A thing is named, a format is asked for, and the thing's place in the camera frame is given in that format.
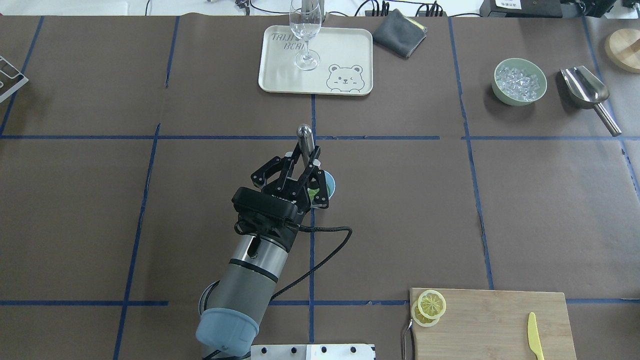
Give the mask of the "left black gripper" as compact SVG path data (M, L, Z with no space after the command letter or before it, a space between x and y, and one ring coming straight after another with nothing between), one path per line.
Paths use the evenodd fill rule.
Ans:
M298 180L291 176L300 159L300 152L287 152L283 157L275 156L250 175L253 186L259 191L240 187L231 198L238 213L234 231L238 235L255 235L259 239L270 240L290 253L298 226L306 213L311 210L308 188L315 180L319 192L316 199L327 209L327 187L325 174L319 160L321 149L316 145L311 155L313 162L305 167Z

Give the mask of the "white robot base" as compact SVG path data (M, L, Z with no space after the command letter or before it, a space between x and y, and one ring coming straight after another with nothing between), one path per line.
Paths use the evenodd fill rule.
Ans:
M375 346L366 343L259 344L250 360L375 360Z

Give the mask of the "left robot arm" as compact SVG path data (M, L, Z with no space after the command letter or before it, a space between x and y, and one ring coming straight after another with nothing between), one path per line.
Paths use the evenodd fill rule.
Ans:
M231 198L241 238L222 279L199 301L196 339L204 360L249 353L302 221L311 209L329 206L320 153L317 145L297 145L273 157L252 173L254 189L240 187Z

